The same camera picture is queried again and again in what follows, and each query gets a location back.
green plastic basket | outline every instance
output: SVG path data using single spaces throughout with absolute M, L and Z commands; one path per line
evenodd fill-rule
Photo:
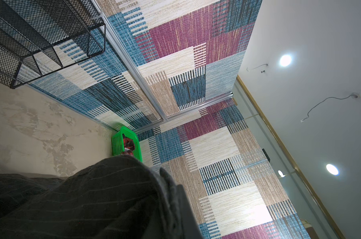
M 122 126 L 119 132 L 117 132 L 111 138 L 111 145 L 113 147 L 113 156 L 120 155 L 121 152 L 125 151 L 125 146 L 123 144 L 123 135 L 133 140 L 135 145 L 135 150 L 133 151 L 134 157 L 142 162 L 141 146 L 139 145 L 138 137 L 136 136 L 136 133 L 134 133 L 131 129 L 127 128 L 126 126 Z

plaid wall panel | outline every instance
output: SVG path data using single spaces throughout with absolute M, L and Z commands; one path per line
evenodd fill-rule
M 68 37 L 47 14 L 42 19 L 46 26 L 39 28 L 40 24 L 21 10 L 27 5 L 43 12 L 35 1 L 6 3 L 31 26 L 36 26 L 47 41 L 58 39 L 47 35 L 46 27 Z M 169 116 L 232 89 L 261 0 L 99 0 L 99 3 Z M 101 31 L 95 29 L 92 34 L 102 43 Z M 86 57 L 72 40 L 54 49 L 63 65 Z M 36 54 L 35 58 L 44 73 L 59 67 L 44 54 Z M 36 77 L 26 66 L 22 66 L 18 76 L 24 82 Z M 31 86 L 117 130 L 121 125 L 135 129 L 159 119 L 109 42 L 103 54 L 41 78 Z M 221 114 L 209 117 L 215 119 L 215 126 L 202 133 L 228 126 Z M 244 127 L 243 123 L 235 122 L 229 130 Z
M 167 122 L 138 138 L 144 164 L 184 185 L 205 238 L 309 239 L 231 99 L 182 120 L 189 122 Z M 238 122 L 242 128 L 232 126 Z
M 232 89 L 262 1 L 98 2 L 169 116 Z

ceiling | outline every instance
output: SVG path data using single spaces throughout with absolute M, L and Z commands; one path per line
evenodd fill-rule
M 361 98 L 300 122 L 361 95 L 361 0 L 263 0 L 239 75 L 344 236 L 361 238 Z

metal mesh rack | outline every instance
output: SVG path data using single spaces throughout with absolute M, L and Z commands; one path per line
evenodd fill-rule
M 93 31 L 105 24 L 91 0 L 0 0 L 0 83 L 14 89 L 58 70 L 104 52 L 103 42 Z M 54 46 L 73 40 L 87 57 L 63 65 Z M 59 69 L 42 72 L 35 54 L 44 53 Z M 21 66 L 37 77 L 28 81 L 17 78 Z

stained floor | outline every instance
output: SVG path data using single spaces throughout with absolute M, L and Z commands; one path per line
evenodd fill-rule
M 114 133 L 28 86 L 0 84 L 0 173 L 71 176 L 111 156 Z

